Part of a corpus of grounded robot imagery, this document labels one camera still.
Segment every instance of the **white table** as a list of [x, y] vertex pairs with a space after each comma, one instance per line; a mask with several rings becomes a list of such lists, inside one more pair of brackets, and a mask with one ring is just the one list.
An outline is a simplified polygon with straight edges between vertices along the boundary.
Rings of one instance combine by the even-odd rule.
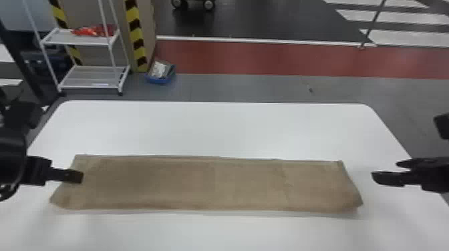
[[409, 155], [365, 105], [69, 101], [29, 154], [68, 168], [75, 154], [180, 154], [343, 160], [365, 204], [356, 214], [62, 213], [58, 186], [0, 204], [0, 250], [449, 250], [449, 208], [418, 187], [375, 184]]

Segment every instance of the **white floor stripe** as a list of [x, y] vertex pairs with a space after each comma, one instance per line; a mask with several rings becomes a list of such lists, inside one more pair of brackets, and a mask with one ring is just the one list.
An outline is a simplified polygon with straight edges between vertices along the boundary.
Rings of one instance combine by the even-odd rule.
[[[158, 40], [177, 41], [209, 41], [209, 42], [231, 42], [231, 43], [281, 43], [292, 45], [344, 45], [358, 46], [360, 42], [340, 42], [340, 41], [309, 41], [309, 40], [279, 40], [279, 39], [251, 39], [251, 38], [229, 38], [229, 37], [183, 37], [157, 35]], [[367, 43], [367, 47], [375, 47], [373, 43]]]
[[378, 45], [449, 47], [449, 33], [373, 30], [369, 38]]
[[[325, 1], [328, 3], [345, 3], [352, 5], [379, 5], [381, 0], [325, 0]], [[386, 6], [427, 8], [427, 6], [415, 0], [387, 0]]]
[[0, 86], [19, 85], [22, 79], [0, 79]]
[[[353, 11], [346, 9], [340, 9], [337, 11], [350, 21], [371, 21], [376, 13], [375, 11]], [[378, 22], [449, 25], [449, 17], [441, 14], [384, 11], [380, 13]]]
[[9, 54], [6, 46], [0, 43], [0, 62], [14, 62], [14, 59]]

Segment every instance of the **beige towel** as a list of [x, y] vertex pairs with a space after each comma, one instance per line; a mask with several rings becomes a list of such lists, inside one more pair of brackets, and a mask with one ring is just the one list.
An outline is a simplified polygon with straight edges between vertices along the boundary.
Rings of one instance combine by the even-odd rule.
[[81, 185], [50, 202], [72, 210], [346, 212], [363, 204], [342, 162], [181, 156], [76, 156]]

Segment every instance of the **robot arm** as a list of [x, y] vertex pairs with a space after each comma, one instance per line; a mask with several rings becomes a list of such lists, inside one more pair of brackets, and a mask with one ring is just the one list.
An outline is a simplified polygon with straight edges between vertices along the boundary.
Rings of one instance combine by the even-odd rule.
[[11, 105], [4, 114], [5, 125], [0, 128], [0, 201], [12, 197], [21, 184], [44, 186], [48, 180], [80, 184], [83, 180], [79, 171], [53, 168], [51, 160], [27, 156], [25, 133], [36, 127], [41, 116], [41, 108], [27, 102]]
[[[449, 140], [449, 113], [436, 116], [434, 123], [443, 140]], [[373, 180], [386, 186], [419, 185], [429, 192], [449, 192], [449, 157], [412, 158], [396, 163], [405, 172], [372, 172]]]

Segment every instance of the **red object on shelf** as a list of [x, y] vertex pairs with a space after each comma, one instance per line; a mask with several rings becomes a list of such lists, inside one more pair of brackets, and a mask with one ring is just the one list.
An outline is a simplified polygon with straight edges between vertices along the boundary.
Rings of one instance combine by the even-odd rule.
[[[108, 35], [111, 37], [115, 34], [117, 27], [115, 25], [106, 25], [108, 29]], [[84, 26], [71, 31], [75, 35], [90, 36], [90, 37], [105, 37], [103, 25]]]

